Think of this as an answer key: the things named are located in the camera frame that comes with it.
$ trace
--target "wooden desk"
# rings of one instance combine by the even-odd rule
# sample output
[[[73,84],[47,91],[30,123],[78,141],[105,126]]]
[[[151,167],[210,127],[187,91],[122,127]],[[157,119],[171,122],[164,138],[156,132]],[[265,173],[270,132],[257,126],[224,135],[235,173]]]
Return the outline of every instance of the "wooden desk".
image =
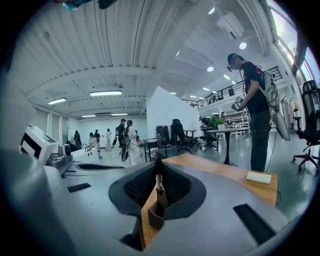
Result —
[[[271,175],[271,183],[263,184],[255,181],[246,180],[248,170],[240,169],[223,163],[214,162],[192,154],[182,154],[162,160],[166,163],[178,164],[195,168],[201,171],[221,175],[231,180],[239,182],[241,185],[251,190],[257,196],[264,199],[272,206],[276,205],[278,179],[276,174]],[[154,187],[148,200],[141,210],[142,234],[145,247],[151,244],[156,237],[158,230],[149,225],[148,208],[157,201],[156,187]]]

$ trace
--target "ceiling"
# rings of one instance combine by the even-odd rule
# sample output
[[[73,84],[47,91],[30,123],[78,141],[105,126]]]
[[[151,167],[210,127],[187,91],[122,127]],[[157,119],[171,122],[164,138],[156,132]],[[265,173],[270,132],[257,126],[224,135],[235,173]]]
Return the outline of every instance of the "ceiling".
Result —
[[[215,12],[208,15],[215,6]],[[233,12],[245,28],[247,58],[262,56],[250,20],[235,0],[118,0],[106,10],[91,1],[75,11],[48,2],[16,41],[9,77],[32,103],[80,118],[145,113],[157,86],[180,98],[205,97],[226,81],[227,55],[242,40],[216,26]],[[213,72],[207,72],[209,66]],[[239,74],[228,74],[235,82]],[[121,90],[122,96],[90,92]],[[48,102],[67,101],[49,106]]]

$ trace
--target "gray floor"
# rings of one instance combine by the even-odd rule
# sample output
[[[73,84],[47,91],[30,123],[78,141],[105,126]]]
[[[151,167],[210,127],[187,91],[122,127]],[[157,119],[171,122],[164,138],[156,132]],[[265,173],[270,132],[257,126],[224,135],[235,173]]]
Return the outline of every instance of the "gray floor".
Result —
[[[298,165],[301,163],[302,158],[297,158],[295,162],[292,162],[293,155],[303,155],[304,153],[302,150],[306,146],[306,141],[299,139],[296,134],[291,135],[290,141],[284,141],[278,133],[276,134],[275,140],[275,132],[271,132],[269,136],[266,169],[268,168],[274,147],[268,173],[277,174],[279,193],[277,195],[276,207],[289,221],[305,211],[313,196],[320,176],[320,174],[316,177],[314,176],[315,168],[312,163],[307,162],[302,171],[298,171]],[[104,149],[101,149],[101,163],[128,166],[127,163],[122,162],[120,158],[116,157],[117,152],[117,149],[113,149],[112,152],[105,152]],[[141,152],[144,160],[143,147],[141,148]],[[318,152],[319,147],[313,147],[311,154],[318,156]],[[250,170],[251,136],[243,136],[239,139],[231,137],[229,153],[230,161],[232,163],[238,165],[239,168]],[[224,139],[219,141],[218,152],[215,148],[208,148],[206,152],[204,149],[200,150],[197,148],[196,152],[193,154],[205,159],[223,163],[226,156],[226,142]],[[177,147],[170,147],[168,149],[168,157],[176,155],[178,155]]]

